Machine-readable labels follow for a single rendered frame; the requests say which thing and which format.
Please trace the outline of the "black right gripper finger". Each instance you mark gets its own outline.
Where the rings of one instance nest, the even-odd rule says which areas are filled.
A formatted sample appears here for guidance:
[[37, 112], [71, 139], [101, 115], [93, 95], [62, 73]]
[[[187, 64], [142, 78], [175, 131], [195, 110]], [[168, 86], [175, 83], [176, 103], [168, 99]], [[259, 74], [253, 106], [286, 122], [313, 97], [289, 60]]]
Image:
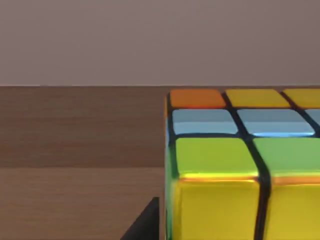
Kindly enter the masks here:
[[120, 240], [160, 240], [160, 198], [153, 197]]

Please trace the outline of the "multicoloured puzzle cube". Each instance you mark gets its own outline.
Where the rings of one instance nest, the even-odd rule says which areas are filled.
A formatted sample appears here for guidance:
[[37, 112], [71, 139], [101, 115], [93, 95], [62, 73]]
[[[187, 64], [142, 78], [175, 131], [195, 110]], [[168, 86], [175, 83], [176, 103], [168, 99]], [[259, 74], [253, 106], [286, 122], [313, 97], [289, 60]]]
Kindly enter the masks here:
[[165, 240], [320, 240], [320, 88], [172, 89]]

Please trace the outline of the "wooden table surface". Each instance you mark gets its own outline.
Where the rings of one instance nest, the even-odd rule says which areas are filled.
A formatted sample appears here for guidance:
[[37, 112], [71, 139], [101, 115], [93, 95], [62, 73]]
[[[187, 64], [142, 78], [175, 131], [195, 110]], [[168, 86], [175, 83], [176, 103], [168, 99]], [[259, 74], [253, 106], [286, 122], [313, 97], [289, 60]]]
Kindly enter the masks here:
[[0, 88], [0, 240], [120, 240], [153, 197], [165, 240], [169, 92], [9, 92], [23, 97]]

